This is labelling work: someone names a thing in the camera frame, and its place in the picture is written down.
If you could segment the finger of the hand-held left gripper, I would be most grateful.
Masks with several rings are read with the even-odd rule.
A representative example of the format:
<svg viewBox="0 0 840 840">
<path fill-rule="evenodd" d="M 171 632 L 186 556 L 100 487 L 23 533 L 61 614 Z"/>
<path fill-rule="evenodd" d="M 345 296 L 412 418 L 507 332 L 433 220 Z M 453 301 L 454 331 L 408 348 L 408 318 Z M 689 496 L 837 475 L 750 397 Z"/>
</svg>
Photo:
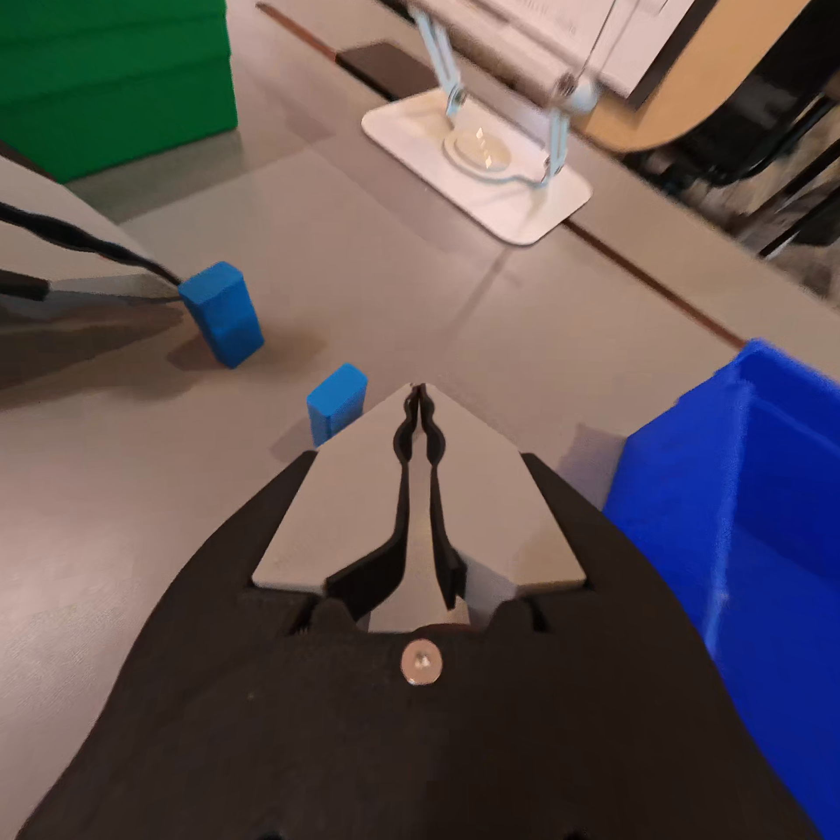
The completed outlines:
<svg viewBox="0 0 840 840">
<path fill-rule="evenodd" d="M 175 301 L 180 280 L 106 220 L 93 225 L 3 213 L 3 297 L 42 303 L 57 296 Z"/>
<path fill-rule="evenodd" d="M 38 214 L 83 225 L 102 219 L 114 224 L 63 185 L 6 158 L 1 161 L 1 199 L 2 214 Z"/>
</svg>

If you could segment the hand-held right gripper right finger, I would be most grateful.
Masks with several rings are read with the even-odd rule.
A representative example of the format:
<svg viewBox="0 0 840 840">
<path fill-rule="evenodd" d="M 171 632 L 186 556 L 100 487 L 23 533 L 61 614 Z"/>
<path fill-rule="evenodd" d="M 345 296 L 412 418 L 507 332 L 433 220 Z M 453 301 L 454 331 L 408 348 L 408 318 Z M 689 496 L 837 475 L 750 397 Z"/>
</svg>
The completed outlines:
<svg viewBox="0 0 840 840">
<path fill-rule="evenodd" d="M 521 596 L 582 587 L 580 562 L 523 454 L 434 385 L 418 387 L 431 466 L 429 521 L 448 609 L 495 611 Z"/>
</svg>

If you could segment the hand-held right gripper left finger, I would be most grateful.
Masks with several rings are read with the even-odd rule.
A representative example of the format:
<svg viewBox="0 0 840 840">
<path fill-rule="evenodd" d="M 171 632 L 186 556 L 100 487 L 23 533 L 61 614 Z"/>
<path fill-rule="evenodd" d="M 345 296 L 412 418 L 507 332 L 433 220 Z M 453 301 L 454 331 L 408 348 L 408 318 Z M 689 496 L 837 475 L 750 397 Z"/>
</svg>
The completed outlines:
<svg viewBox="0 0 840 840">
<path fill-rule="evenodd" d="M 354 620 L 402 582 L 419 388 L 404 385 L 321 445 L 252 575 L 341 601 Z"/>
</svg>

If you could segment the blue rectangular block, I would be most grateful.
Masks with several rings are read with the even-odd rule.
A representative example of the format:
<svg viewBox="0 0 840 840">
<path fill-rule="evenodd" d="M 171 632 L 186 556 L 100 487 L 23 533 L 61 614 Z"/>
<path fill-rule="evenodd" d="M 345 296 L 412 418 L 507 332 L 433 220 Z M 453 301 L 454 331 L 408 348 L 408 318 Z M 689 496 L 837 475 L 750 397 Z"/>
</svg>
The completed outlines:
<svg viewBox="0 0 840 840">
<path fill-rule="evenodd" d="M 315 448 L 358 419 L 364 410 L 368 377 L 353 364 L 342 364 L 307 397 Z"/>
<path fill-rule="evenodd" d="M 178 287 L 213 356 L 235 369 L 265 343 L 243 273 L 226 261 L 203 269 Z"/>
</svg>

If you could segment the green plastic bin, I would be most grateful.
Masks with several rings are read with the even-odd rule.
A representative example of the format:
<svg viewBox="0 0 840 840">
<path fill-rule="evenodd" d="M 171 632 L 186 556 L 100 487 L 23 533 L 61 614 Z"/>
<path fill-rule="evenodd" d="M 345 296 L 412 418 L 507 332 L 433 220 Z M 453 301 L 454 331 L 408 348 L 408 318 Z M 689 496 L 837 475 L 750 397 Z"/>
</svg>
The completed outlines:
<svg viewBox="0 0 840 840">
<path fill-rule="evenodd" d="M 225 1 L 2 1 L 1 139 L 58 182 L 236 130 Z"/>
</svg>

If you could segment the blue plastic bin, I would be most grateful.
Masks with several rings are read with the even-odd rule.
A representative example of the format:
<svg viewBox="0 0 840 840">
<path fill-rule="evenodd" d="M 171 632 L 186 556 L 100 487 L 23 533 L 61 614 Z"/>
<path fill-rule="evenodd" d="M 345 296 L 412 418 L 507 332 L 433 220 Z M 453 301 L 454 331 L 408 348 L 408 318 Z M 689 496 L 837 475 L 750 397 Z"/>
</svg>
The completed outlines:
<svg viewBox="0 0 840 840">
<path fill-rule="evenodd" d="M 626 440 L 605 515 L 702 636 L 764 757 L 839 838 L 839 389 L 760 339 Z"/>
</svg>

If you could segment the white document stand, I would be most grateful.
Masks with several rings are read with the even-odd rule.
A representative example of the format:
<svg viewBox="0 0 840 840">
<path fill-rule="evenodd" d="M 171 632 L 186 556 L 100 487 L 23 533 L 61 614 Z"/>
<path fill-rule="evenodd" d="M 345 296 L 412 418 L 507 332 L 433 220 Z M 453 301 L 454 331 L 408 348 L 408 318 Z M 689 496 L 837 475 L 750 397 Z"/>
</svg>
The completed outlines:
<svg viewBox="0 0 840 840">
<path fill-rule="evenodd" d="M 597 79 L 556 38 L 556 4 L 405 2 L 432 60 L 431 91 L 367 112 L 364 134 L 508 245 L 533 245 L 592 197 L 567 167 L 571 119 L 600 96 Z M 513 89 L 548 120 L 531 139 L 467 88 L 455 53 Z"/>
</svg>

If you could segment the wooden backing board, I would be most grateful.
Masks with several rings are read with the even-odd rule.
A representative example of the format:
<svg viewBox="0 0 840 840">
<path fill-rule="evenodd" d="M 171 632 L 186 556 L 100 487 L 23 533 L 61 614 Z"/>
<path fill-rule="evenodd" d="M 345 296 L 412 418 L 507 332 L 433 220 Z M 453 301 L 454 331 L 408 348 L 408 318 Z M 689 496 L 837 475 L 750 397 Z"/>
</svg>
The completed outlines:
<svg viewBox="0 0 840 840">
<path fill-rule="evenodd" d="M 619 154 L 648 151 L 685 135 L 743 83 L 808 5 L 807 1 L 720 1 L 673 66 L 632 111 L 606 93 L 574 131 Z"/>
</svg>

